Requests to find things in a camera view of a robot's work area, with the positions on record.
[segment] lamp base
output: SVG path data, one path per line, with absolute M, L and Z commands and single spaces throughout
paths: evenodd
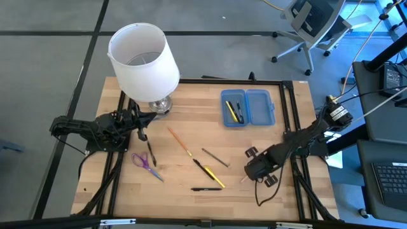
M 166 115 L 172 108 L 172 100 L 168 95 L 164 99 L 155 102 L 149 102 L 148 106 L 150 107 L 150 110 L 156 112 L 157 115 Z

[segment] floor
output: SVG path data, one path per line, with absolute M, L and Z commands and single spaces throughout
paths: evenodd
M 79 36 L 67 31 L 93 31 L 104 0 L 2 0 L 0 8 L 0 139 L 26 147 L 23 153 L 0 153 L 0 221 L 28 219 L 38 199 L 45 171 L 50 163 L 55 139 L 49 134 L 53 118 L 67 112 L 76 87 L 91 36 Z M 288 0 L 271 1 L 285 7 Z M 342 15 L 346 17 L 355 3 L 348 3 Z M 368 13 L 377 23 L 379 12 L 374 4 L 364 4 L 354 13 Z M 124 25 L 149 22 L 164 31 L 276 31 L 289 24 L 280 13 L 258 0 L 116 0 L 110 1 L 101 24 L 101 31 L 116 31 Z M 359 35 L 369 34 L 372 26 L 359 28 Z M 56 36 L 12 36 L 1 31 L 65 31 Z M 376 30 L 386 34 L 382 24 Z M 292 42 L 285 38 L 258 36 L 168 36 L 183 78 L 199 78 L 203 74 L 224 78 L 246 79 L 251 71 L 257 79 L 307 80 L 314 106 L 325 96 L 340 93 L 340 78 L 348 71 L 354 55 L 366 37 L 347 36 L 330 57 L 313 50 L 315 71 L 305 76 L 307 62 L 302 53 L 290 53 L 276 64 L 269 60 Z M 99 36 L 89 57 L 74 117 L 92 120 L 106 76 L 114 76 L 106 55 L 110 36 Z M 372 59 L 392 43 L 388 36 L 373 36 L 358 60 Z M 357 90 L 347 94 L 352 96 Z M 360 102 L 346 104 L 358 117 Z M 347 130 L 360 125 L 353 124 Z M 83 149 L 85 142 L 70 135 L 67 142 Z M 68 216 L 77 184 L 77 169 L 83 155 L 65 148 L 45 209 L 45 218 Z M 356 186 L 334 184 L 341 219 L 346 222 L 406 227 L 375 219 L 365 220 L 355 213 L 363 202 Z

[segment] lamp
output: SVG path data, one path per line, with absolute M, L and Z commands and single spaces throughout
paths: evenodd
M 123 27 L 110 39 L 107 56 L 122 91 L 134 101 L 148 102 L 159 115 L 169 112 L 179 70 L 161 29 L 147 23 Z

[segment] blue pencil case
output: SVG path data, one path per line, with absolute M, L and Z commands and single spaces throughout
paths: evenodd
M 234 110 L 240 116 L 237 108 L 237 102 L 240 104 L 244 123 L 233 121 L 232 115 L 226 101 L 230 101 Z M 270 94 L 266 90 L 250 89 L 244 91 L 223 90 L 221 92 L 221 107 L 223 123 L 226 127 L 244 127 L 251 123 L 252 125 L 274 125 L 274 103 Z

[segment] scissors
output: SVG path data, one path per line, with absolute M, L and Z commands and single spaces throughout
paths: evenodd
M 154 171 L 152 168 L 150 168 L 150 166 L 148 165 L 148 155 L 146 152 L 142 152 L 141 155 L 138 155 L 137 153 L 133 153 L 132 160 L 136 166 L 147 169 L 150 173 L 152 173 L 160 181 L 164 182 L 164 180 L 161 178 L 161 176 L 156 171 Z

